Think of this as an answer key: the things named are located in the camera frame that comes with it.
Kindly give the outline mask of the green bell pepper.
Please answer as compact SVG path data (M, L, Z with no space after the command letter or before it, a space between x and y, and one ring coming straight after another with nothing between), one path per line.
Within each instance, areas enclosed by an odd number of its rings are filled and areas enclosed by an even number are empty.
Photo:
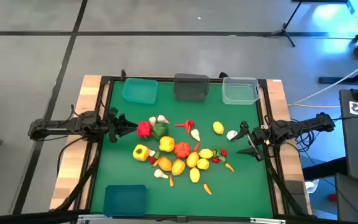
M169 125L166 123L157 123L152 127L152 136L156 140L160 140L164 136L168 136Z

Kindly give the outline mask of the green table mat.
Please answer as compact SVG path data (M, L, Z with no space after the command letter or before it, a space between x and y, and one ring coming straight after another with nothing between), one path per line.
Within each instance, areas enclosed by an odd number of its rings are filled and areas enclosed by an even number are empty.
M139 123L152 116L164 115L169 120L169 135L175 142L187 142L195 147L197 140L187 134L186 128L175 124L193 120L200 133L199 149L227 151L226 162L210 163L200 172L198 183L190 180L189 170L173 176L174 186L168 179L154 177L156 170L149 161L137 161L132 153L136 145L142 144L157 150L159 142L154 138L140 138L130 133L117 142L105 139L101 150L99 167L94 184L91 212L101 213L105 189L109 185L145 185L147 188L146 214L185 215L211 217L264 217L272 216L272 203L265 164L255 158L237 154L247 147L247 139L231 142L225 135L213 131L213 123L219 121L226 131L238 130L242 121L251 128L259 125L255 105L227 105L222 100L222 87L213 83L204 102L177 101L173 84L161 82L157 99L152 105L133 103L122 97L124 82L115 82L110 105L124 113L129 121ZM231 172L225 163L234 168ZM212 195L206 193L207 184Z

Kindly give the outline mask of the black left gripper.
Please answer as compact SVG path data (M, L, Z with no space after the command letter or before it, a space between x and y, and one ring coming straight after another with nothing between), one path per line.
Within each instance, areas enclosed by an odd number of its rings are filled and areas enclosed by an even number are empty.
M137 130L138 124L129 121L125 114L122 113L118 117L119 127L117 128L117 118L116 115L118 113L117 108L108 109L107 115L104 118L101 118L99 121L99 135L108 135L108 138L111 142L117 142L118 135L120 138L132 133Z

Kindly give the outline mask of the clear plastic bin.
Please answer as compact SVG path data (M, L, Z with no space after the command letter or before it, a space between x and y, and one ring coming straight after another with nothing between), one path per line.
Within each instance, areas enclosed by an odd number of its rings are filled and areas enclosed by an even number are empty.
M260 99L259 83L255 78L225 77L222 98L227 105L252 105Z

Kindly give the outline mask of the grey translucent plastic bin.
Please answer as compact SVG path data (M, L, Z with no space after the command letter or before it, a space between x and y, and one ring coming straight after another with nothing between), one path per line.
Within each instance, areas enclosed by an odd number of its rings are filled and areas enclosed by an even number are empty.
M209 77L189 73L174 76L173 92L178 101L204 102L209 93Z

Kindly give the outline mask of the teal translucent plastic bin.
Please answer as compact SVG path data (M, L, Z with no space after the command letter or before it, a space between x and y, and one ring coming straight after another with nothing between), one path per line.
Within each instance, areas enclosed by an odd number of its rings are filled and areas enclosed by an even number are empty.
M157 98L158 81L143 78L127 78L122 97L133 103L154 104Z

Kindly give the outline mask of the red bell pepper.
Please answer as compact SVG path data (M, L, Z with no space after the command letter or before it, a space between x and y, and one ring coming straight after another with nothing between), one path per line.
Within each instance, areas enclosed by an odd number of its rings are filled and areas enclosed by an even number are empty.
M138 124L137 135L140 138L149 138L152 135L152 125L148 121L142 121Z

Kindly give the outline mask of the grey cabinet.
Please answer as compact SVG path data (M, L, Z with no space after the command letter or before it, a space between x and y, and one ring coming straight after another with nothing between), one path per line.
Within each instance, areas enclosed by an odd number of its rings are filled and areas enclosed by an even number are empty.
M358 179L336 174L335 186L338 220L358 223Z

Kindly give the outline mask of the black tripod stand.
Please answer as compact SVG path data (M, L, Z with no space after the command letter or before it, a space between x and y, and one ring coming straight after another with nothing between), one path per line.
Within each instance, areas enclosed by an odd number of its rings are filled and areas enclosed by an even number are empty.
M296 2L298 2L296 8L294 9L294 11L292 12L291 16L289 17L289 19L284 22L282 24L282 28L273 32L268 32L266 35L263 35L263 37L278 37L278 36L284 36L287 38L287 40L290 42L292 47L296 47L294 41L292 41L287 28L289 26L289 24L291 23L292 19L294 18L295 14L297 13L298 9L300 8L303 0L296 0Z

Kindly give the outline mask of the silver metal bracket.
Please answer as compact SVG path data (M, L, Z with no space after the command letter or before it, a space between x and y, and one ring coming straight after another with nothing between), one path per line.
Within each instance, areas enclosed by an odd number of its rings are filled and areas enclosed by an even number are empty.
M106 216L103 214L86 214L86 215L78 215L76 224L89 224L90 221L95 220L108 220L114 219L114 217Z
M251 223L258 223L258 224L287 224L286 220L281 219L273 219L273 218L250 218Z

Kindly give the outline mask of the orange fruit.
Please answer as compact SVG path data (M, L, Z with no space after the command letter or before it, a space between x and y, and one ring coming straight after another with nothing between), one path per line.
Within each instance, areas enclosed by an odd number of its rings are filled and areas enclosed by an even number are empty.
M175 160L175 162L172 165L172 175L178 176L182 174L185 168L186 168L186 163L183 160L181 159Z
M160 157L158 160L158 166L162 171L171 172L173 164L167 157Z

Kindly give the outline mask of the dark blue plastic bin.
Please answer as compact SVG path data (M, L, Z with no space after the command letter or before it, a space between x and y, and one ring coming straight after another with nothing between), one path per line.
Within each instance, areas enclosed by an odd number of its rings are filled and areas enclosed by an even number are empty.
M139 217L145 214L145 185L109 185L105 189L103 214L108 217Z

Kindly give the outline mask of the red-orange ribbed tomato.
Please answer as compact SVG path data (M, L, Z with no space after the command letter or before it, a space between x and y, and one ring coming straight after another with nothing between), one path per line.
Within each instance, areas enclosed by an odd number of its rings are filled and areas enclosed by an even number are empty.
M191 147L187 142L179 142L174 147L174 154L179 159L187 158L191 153Z

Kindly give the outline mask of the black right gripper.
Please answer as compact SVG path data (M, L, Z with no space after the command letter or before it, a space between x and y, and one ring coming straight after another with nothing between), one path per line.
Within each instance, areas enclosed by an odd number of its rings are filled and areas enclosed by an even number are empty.
M238 139L247 136L249 138L250 148L242 149L237 151L237 154L246 154L248 156L252 156L256 158L257 161L263 161L265 159L265 155L262 151L259 150L259 146L270 146L272 144L272 131L266 126L258 126L253 130L249 131L249 125L246 121L242 121L240 124L240 131L233 136L230 141L236 141Z

